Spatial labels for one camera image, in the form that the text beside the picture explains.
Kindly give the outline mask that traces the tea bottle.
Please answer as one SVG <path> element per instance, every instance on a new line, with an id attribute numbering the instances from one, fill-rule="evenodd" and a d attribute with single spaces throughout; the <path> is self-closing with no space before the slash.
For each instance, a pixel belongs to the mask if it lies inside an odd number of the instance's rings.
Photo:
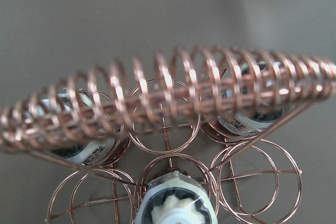
<path id="1" fill-rule="evenodd" d="M 293 108 L 293 105 L 289 105 L 266 114 L 256 112 L 250 117 L 238 113 L 232 120 L 218 116 L 214 123 L 204 124 L 204 129 L 213 131 L 219 138 L 252 138 L 268 129 Z"/>
<path id="2" fill-rule="evenodd" d="M 61 123 L 56 119 L 56 128 L 48 129 L 48 125 L 42 121 L 43 116 L 49 116 L 52 112 L 63 113 L 71 116 L 73 106 L 66 92 L 59 93 L 50 99 L 48 95 L 43 98 L 41 94 L 34 95 L 29 101 L 34 111 L 26 113 L 28 118 L 34 118 L 38 122 L 39 132 L 33 134 L 39 142 L 49 143 L 46 152 L 59 156 L 68 162 L 84 166 L 105 166 L 118 161 L 130 145 L 130 139 L 126 136 L 108 137 L 85 141 L 83 133 L 73 132 L 68 138 L 62 133 Z"/>
<path id="3" fill-rule="evenodd" d="M 135 223 L 218 223 L 214 208 L 203 187 L 177 171 L 149 183 Z"/>

